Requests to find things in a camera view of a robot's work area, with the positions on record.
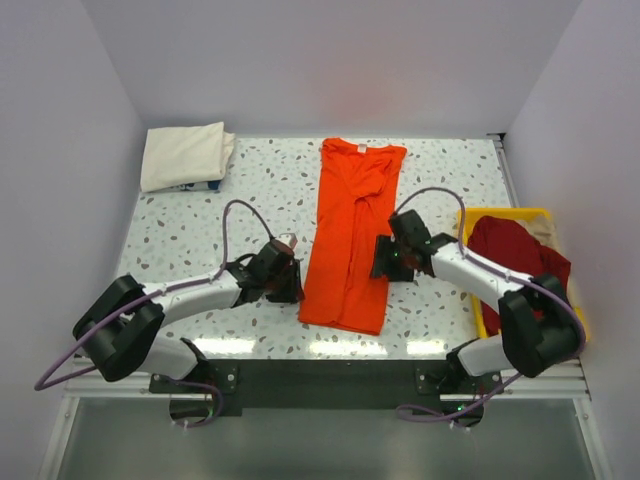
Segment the orange t shirt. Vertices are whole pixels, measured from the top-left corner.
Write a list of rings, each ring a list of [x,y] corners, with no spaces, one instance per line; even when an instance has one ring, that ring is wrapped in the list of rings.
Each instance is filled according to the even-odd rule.
[[[379,335],[389,281],[372,278],[377,237],[388,236],[407,149],[328,138],[321,149],[316,234],[299,310],[302,323]]]

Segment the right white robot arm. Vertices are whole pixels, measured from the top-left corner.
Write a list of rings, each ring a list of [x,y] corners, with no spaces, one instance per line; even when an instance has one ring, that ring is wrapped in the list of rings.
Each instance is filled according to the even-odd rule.
[[[432,235],[414,210],[393,213],[389,226],[391,233],[376,239],[371,278],[410,282],[419,272],[465,289],[498,314],[497,335],[447,355],[452,390],[469,392],[482,375],[505,369],[534,378],[580,355],[586,333],[558,278],[510,270],[449,234]]]

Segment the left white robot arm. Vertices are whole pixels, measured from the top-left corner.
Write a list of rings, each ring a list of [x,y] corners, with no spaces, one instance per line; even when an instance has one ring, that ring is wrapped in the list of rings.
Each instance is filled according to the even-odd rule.
[[[188,339],[161,336],[161,328],[262,299],[300,302],[304,294],[296,244],[295,235],[283,234],[218,273],[181,281],[143,284],[121,276],[76,323],[73,336],[108,382],[147,372],[171,378],[185,392],[196,392],[207,380],[204,354]]]

